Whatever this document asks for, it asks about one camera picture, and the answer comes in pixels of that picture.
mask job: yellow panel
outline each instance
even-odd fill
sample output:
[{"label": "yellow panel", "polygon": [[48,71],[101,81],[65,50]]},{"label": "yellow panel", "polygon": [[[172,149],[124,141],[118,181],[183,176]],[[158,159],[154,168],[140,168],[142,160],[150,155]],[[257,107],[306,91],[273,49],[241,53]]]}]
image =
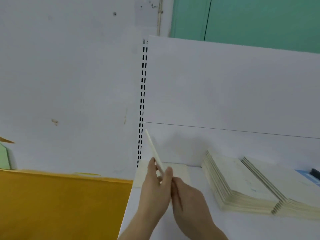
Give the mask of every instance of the yellow panel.
[{"label": "yellow panel", "polygon": [[117,239],[132,181],[0,170],[0,239]]}]

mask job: stack of paper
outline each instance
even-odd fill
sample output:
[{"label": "stack of paper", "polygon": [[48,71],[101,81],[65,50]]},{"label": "stack of paper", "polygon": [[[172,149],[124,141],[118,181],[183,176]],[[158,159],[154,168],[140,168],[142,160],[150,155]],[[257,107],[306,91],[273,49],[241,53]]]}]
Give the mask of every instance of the stack of paper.
[{"label": "stack of paper", "polygon": [[279,202],[237,158],[209,149],[202,169],[222,210],[271,214]]},{"label": "stack of paper", "polygon": [[245,157],[243,164],[279,199],[273,214],[320,220],[320,187],[293,169]]}]

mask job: left hand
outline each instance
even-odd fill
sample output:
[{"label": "left hand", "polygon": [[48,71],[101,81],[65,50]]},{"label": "left hand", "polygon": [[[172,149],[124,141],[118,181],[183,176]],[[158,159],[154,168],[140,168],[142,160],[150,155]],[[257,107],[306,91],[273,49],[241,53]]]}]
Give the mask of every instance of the left hand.
[{"label": "left hand", "polygon": [[163,179],[157,177],[157,166],[154,157],[148,164],[148,172],[141,188],[137,214],[155,227],[166,212],[171,199],[171,181],[173,171],[168,167]]}]

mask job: green paper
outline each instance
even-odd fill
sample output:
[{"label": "green paper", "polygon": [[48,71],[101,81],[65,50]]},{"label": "green paper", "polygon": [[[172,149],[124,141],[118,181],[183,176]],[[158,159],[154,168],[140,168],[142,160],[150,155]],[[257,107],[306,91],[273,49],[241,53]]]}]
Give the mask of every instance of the green paper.
[{"label": "green paper", "polygon": [[0,169],[11,169],[6,147],[0,143]]}]

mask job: white tabletop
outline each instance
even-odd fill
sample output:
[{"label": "white tabletop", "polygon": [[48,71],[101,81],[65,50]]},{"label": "white tabletop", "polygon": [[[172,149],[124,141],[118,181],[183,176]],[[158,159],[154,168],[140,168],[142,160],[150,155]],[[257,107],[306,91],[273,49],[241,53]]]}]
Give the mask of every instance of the white tabletop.
[{"label": "white tabletop", "polygon": [[[203,193],[214,223],[226,234],[229,240],[320,239],[320,221],[221,211],[202,169],[188,167],[188,171],[191,185]],[[132,188],[131,190],[120,233],[125,230],[138,209],[140,192],[141,188]],[[159,221],[150,239],[188,239],[175,223],[171,206]]]}]

